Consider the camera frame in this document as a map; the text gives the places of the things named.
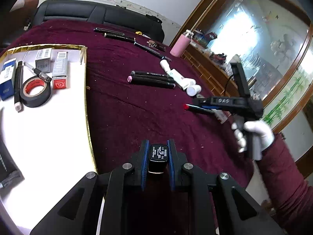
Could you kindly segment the maroon sleeved right forearm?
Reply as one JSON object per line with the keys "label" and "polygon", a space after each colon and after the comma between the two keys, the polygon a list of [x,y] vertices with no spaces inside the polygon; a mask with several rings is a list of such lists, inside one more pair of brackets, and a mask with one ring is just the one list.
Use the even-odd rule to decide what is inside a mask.
{"label": "maroon sleeved right forearm", "polygon": [[270,200],[276,210],[279,224],[288,233],[304,228],[312,221],[312,187],[289,152],[281,134],[262,152],[257,161]]}

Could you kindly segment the white gloved right hand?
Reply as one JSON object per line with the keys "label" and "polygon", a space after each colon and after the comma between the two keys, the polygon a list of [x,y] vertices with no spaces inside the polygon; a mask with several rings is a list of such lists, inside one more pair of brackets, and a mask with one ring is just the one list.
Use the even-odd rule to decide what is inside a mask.
{"label": "white gloved right hand", "polygon": [[[238,124],[236,122],[232,123],[231,129],[233,130],[233,134],[237,141],[238,152],[244,152],[247,148],[247,141],[244,139],[244,135],[239,129]],[[275,137],[271,128],[262,120],[247,121],[244,123],[243,129],[246,132],[257,134],[261,141],[261,152],[271,146],[271,144],[274,142]]]}

